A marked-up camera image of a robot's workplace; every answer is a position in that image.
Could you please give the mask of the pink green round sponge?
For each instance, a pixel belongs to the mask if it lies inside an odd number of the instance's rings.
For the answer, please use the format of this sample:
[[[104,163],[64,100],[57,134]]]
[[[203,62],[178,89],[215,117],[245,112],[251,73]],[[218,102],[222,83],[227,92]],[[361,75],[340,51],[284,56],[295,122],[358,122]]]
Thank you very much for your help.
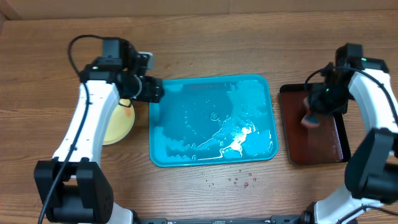
[[[315,112],[310,109],[308,97],[303,100],[303,105],[307,110],[305,116],[301,120],[301,124],[307,128],[317,128],[319,127],[318,116]]]

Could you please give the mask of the yellow plate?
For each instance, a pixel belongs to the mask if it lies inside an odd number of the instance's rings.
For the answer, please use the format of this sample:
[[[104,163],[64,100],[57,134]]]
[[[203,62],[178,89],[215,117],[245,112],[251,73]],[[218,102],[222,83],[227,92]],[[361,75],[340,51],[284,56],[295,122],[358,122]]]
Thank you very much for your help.
[[[114,109],[106,129],[103,145],[114,144],[130,132],[135,121],[135,111],[130,100],[120,99]]]

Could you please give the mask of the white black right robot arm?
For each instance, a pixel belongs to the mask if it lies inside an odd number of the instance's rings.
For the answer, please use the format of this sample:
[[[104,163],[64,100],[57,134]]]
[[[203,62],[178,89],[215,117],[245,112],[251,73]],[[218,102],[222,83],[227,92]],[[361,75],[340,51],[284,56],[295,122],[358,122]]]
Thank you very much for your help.
[[[345,114],[354,100],[366,136],[346,165],[344,184],[308,206],[297,223],[356,223],[370,210],[395,215],[383,207],[397,201],[397,166],[387,163],[390,154],[397,154],[397,100],[385,61],[364,57],[361,45],[347,43],[318,73],[323,83],[304,83],[309,94],[301,124],[314,128],[321,114]]]

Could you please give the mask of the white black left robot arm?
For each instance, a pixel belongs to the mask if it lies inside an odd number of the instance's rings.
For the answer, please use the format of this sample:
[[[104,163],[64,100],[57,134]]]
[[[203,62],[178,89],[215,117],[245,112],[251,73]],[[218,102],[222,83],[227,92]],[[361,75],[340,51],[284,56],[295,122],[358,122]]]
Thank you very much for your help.
[[[75,37],[68,45],[69,62],[80,80],[78,103],[68,131],[52,158],[38,161],[34,179],[42,201],[38,222],[139,223],[137,213],[114,201],[101,170],[104,137],[121,99],[158,103],[162,80],[146,75],[154,56],[138,52],[120,37],[102,37],[102,54],[79,70],[73,60]]]

